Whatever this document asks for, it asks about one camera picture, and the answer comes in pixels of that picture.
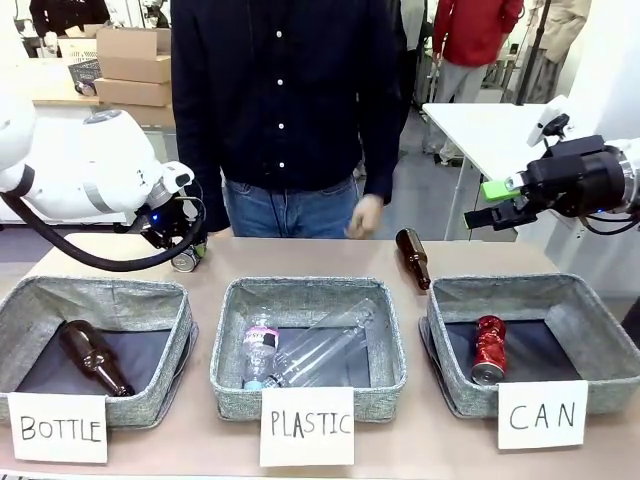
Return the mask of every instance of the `person in black shirt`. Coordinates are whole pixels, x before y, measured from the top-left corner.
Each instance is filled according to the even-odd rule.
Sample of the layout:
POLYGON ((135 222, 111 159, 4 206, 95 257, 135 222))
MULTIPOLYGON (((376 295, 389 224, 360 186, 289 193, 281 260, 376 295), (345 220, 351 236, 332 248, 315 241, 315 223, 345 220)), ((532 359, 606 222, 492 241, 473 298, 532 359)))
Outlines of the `person in black shirt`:
POLYGON ((109 20, 109 9, 104 0, 31 0, 29 10, 40 38, 47 32, 60 37, 71 27, 83 28, 109 20))
POLYGON ((178 153, 209 231, 369 236, 391 201, 400 135, 387 1, 180 0, 171 20, 178 153))

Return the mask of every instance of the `person in red jacket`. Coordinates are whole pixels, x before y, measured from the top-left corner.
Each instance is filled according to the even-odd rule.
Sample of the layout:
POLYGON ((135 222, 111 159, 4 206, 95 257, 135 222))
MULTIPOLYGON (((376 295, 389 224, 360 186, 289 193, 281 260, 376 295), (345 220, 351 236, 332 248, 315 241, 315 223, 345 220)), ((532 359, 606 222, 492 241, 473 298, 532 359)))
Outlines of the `person in red jacket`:
MULTIPOLYGON (((524 0, 439 1, 433 37, 434 66, 440 64, 437 103, 454 95, 456 103, 475 102, 487 67, 497 60, 523 5, 524 0)), ((442 132, 427 132, 423 148, 436 163, 447 165, 460 154, 448 140, 443 146, 442 137, 442 132)))

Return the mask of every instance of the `navy button-up shirt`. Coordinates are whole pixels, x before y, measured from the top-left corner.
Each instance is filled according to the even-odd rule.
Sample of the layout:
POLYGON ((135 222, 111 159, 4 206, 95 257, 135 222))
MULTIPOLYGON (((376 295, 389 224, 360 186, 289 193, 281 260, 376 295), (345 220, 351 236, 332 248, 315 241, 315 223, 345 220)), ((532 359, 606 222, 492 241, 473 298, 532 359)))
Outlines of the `navy button-up shirt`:
POLYGON ((397 50, 385 0, 171 2, 180 160, 203 187, 207 227, 229 225, 220 168, 275 191, 352 174, 391 199, 398 159, 397 50))

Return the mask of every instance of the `brown bottle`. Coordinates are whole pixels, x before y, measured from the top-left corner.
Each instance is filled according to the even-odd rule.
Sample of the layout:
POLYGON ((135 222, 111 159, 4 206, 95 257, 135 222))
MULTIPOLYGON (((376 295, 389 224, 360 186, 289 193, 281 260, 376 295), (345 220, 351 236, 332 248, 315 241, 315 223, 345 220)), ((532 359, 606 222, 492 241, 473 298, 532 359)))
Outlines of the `brown bottle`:
POLYGON ((396 245, 400 249, 407 270, 418 282, 418 287, 429 290, 431 278, 427 270, 428 259, 418 234, 410 228, 402 229, 396 235, 396 245))
POLYGON ((112 396, 135 395, 118 367, 115 353, 89 322, 75 320, 63 323, 60 343, 75 366, 86 377, 98 381, 112 396))

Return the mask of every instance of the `crushed red can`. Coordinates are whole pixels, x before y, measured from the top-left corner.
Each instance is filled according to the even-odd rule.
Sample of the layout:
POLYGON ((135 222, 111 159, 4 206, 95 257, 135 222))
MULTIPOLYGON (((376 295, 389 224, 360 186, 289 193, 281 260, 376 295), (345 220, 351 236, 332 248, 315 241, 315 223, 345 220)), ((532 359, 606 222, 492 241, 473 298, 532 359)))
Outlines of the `crushed red can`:
POLYGON ((478 385, 495 385, 504 379, 507 371, 505 337, 507 326, 494 315, 478 320, 476 358, 471 378, 478 385))

